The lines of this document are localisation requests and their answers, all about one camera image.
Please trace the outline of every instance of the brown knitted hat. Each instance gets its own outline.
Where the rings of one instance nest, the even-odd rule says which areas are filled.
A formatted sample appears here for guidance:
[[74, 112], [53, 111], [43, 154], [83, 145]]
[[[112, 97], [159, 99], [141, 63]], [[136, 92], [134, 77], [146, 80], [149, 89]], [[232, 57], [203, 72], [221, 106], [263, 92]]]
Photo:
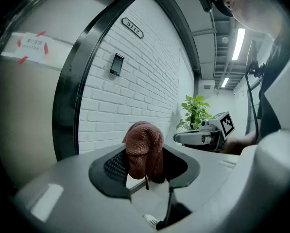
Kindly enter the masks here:
[[137, 122], [130, 127], [122, 143], [126, 143], [132, 178], [139, 180], [148, 176], [155, 183], [164, 182], [163, 134], [156, 126]]

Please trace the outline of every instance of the black mesh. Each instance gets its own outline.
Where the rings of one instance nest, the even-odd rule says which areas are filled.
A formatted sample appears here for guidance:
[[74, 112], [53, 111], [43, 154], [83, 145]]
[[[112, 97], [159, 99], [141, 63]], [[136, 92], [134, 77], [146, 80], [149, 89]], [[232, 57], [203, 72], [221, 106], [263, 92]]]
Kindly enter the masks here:
[[106, 161], [104, 170], [109, 178], [126, 186], [126, 178], [130, 167], [125, 150]]

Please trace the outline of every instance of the wall-mounted card reader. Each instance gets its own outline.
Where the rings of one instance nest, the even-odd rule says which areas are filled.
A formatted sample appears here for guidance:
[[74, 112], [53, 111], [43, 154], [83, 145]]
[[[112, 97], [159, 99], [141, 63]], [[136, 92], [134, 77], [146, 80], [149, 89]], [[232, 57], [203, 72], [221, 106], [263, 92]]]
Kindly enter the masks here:
[[114, 60], [111, 64], [110, 73], [119, 77], [122, 69], [123, 60], [124, 57], [116, 53]]

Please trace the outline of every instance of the room number sign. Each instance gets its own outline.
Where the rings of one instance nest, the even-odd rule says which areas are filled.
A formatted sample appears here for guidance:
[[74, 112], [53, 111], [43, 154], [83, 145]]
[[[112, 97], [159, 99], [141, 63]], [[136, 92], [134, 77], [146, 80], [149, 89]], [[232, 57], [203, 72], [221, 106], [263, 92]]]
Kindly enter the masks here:
[[122, 24], [127, 27], [129, 30], [131, 30], [134, 34], [136, 34], [140, 39], [144, 37], [144, 33], [142, 30], [140, 30], [137, 26], [135, 26], [134, 23], [132, 23], [128, 18], [122, 19]]

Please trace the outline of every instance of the person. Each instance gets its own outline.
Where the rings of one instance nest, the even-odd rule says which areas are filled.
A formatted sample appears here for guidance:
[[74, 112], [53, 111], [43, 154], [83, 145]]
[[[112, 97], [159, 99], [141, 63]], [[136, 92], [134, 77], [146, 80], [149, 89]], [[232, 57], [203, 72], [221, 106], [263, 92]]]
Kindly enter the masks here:
[[[228, 154], [241, 154], [245, 147], [256, 144], [265, 136], [280, 129], [279, 121], [265, 97], [265, 91], [290, 58], [290, 19], [275, 0], [214, 0], [214, 4], [224, 15], [234, 17], [250, 30], [268, 34], [273, 40], [259, 93], [257, 112], [259, 137], [256, 139], [256, 132], [251, 132], [243, 138], [229, 137], [222, 151]], [[163, 221], [151, 215], [145, 215], [144, 218], [155, 229], [163, 227]]]

